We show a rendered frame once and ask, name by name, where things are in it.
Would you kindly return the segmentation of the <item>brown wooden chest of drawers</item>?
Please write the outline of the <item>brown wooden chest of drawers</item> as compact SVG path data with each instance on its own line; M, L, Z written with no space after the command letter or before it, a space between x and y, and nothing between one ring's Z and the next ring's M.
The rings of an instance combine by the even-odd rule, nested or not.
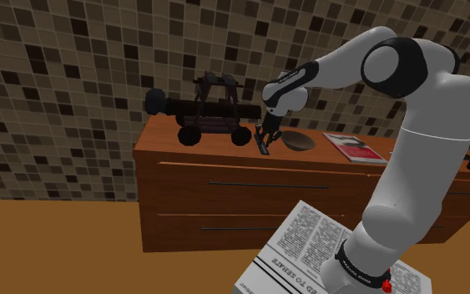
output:
M151 117L134 147L146 252L259 249L299 201L353 228L384 170L350 162L319 130L307 131L311 150L277 141L268 155L228 134L184 146L178 131Z

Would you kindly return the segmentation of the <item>red and white book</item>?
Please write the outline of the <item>red and white book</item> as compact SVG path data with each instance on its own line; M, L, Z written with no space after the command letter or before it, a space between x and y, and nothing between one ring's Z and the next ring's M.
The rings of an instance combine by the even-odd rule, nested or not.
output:
M355 136L323 133L350 162L386 165L388 163L376 151Z

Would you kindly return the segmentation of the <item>dark wheeled cannon model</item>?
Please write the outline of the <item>dark wheeled cannon model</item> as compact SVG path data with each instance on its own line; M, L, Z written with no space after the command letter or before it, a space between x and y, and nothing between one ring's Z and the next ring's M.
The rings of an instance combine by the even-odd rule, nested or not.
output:
M218 77L206 71L202 77L193 81L195 99L172 99L162 89L150 89L144 98L145 112L149 115L159 113L174 116L180 126L179 142L185 146L198 144L203 134L229 134L236 146L248 144L251 131L240 125L242 119L259 119L261 108L258 105L240 104L237 89L239 84L232 75ZM224 102L207 100L212 87L225 90Z

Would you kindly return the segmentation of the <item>newspaper patterned robot stand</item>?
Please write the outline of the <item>newspaper patterned robot stand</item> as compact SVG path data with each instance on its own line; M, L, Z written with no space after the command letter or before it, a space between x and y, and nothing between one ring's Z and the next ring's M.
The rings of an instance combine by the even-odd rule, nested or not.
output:
M402 261L366 276L348 261L351 230L299 201L231 294L432 294L430 278Z

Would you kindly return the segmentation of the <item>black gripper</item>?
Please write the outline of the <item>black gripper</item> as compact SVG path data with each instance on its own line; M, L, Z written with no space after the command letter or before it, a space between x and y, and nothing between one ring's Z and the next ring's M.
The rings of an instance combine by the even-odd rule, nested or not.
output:
M280 129L282 118L280 116L275 116L273 114L266 114L263 120L262 125L257 124L255 126L255 142L257 144L258 150L262 155L269 155L267 146L272 142L277 141L282 134ZM267 141L265 142L265 134L269 134Z

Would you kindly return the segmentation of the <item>brown bowl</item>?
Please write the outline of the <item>brown bowl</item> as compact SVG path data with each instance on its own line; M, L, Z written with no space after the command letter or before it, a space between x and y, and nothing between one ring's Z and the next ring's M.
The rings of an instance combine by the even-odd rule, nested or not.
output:
M290 150L306 151L316 147L316 142L312 138L297 131L284 130L280 138Z

